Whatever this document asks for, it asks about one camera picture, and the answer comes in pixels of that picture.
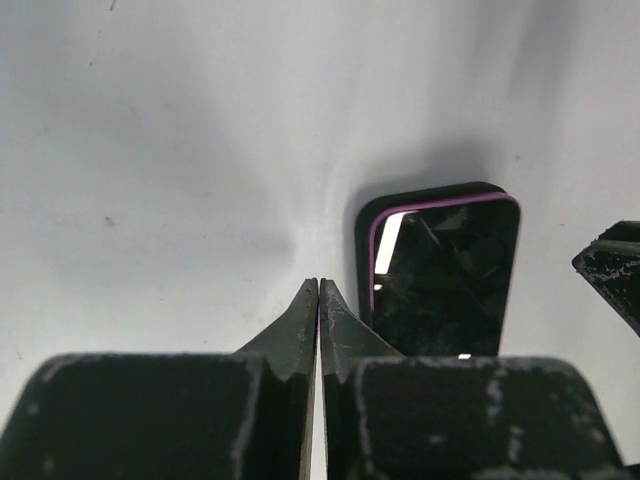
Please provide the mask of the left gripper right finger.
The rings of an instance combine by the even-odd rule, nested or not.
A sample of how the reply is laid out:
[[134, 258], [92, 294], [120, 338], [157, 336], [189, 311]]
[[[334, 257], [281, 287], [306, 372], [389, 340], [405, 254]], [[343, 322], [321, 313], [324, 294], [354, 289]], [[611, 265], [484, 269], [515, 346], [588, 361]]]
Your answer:
[[406, 357], [319, 286], [331, 479], [635, 479], [596, 398], [549, 357]]

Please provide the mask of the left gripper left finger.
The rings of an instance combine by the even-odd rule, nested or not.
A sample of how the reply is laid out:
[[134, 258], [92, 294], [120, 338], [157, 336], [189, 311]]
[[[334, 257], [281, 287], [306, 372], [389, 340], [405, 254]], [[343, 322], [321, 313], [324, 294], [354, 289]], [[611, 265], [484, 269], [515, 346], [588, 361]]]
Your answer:
[[73, 353], [26, 382], [5, 479], [306, 479], [318, 283], [231, 354]]

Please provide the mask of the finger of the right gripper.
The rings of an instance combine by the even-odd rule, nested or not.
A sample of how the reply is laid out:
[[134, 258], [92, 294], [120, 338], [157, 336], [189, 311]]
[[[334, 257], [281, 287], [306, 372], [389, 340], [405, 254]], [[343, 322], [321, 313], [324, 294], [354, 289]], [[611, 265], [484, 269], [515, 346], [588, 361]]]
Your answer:
[[615, 223], [578, 253], [572, 266], [639, 336], [639, 222]]

